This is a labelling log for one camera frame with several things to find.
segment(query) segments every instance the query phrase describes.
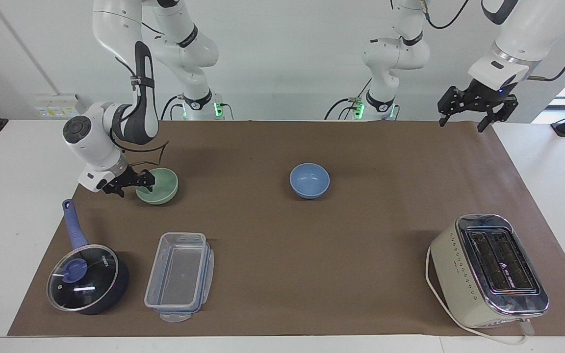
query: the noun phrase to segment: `brown table mat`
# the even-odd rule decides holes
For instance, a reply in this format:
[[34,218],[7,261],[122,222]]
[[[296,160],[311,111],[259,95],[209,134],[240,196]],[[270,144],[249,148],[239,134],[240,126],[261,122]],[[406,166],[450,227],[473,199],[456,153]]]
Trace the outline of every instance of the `brown table mat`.
[[[74,196],[89,241],[130,268],[121,301],[95,317],[51,306],[47,278],[70,250],[61,223],[8,335],[468,335],[429,290],[424,257],[458,216],[478,212],[509,219],[549,294],[536,335],[565,335],[565,254],[493,129],[181,121],[161,123],[153,145],[167,139],[163,165],[180,189],[166,205],[146,205],[132,188],[125,199],[81,187]],[[289,186],[307,161],[331,175],[315,201]],[[179,324],[143,304],[166,232],[202,232],[215,250],[208,302]],[[517,325],[486,333],[520,335]]]

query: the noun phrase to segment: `green light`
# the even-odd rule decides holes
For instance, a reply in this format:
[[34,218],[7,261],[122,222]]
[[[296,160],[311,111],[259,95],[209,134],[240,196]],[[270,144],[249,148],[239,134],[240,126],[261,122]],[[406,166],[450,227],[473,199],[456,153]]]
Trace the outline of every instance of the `green light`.
[[365,110],[365,105],[363,103],[359,103],[357,107],[357,111],[355,112],[355,118],[361,119],[363,118],[363,110]]
[[224,110],[220,107],[219,103],[215,102],[215,114],[220,117],[224,114]]

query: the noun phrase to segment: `pot handle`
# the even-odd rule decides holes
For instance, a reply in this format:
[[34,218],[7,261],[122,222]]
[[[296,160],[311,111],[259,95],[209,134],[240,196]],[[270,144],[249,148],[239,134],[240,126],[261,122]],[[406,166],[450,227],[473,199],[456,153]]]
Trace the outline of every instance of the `pot handle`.
[[76,206],[72,199],[66,199],[62,203],[62,210],[65,212],[65,224],[67,224],[67,232],[69,232],[69,240],[74,249],[81,248],[88,245],[88,241],[78,222],[78,214],[76,213]]

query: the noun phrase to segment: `round black joint cap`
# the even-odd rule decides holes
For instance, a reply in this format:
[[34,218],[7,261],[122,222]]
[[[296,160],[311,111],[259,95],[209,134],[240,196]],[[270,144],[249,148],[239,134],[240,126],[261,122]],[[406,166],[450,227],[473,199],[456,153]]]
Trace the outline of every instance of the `round black joint cap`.
[[88,135],[90,127],[90,119],[85,116],[76,116],[65,123],[65,127],[62,129],[62,135],[65,137],[65,141],[70,144],[75,144]]

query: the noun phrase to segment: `plastic food container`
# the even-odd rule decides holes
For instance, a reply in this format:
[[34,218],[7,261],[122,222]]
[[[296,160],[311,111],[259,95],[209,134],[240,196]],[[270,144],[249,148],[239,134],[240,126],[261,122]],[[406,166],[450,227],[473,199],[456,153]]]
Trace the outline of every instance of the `plastic food container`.
[[206,303],[213,264],[213,250],[204,234],[164,234],[145,291],[145,306],[167,322],[189,319]]

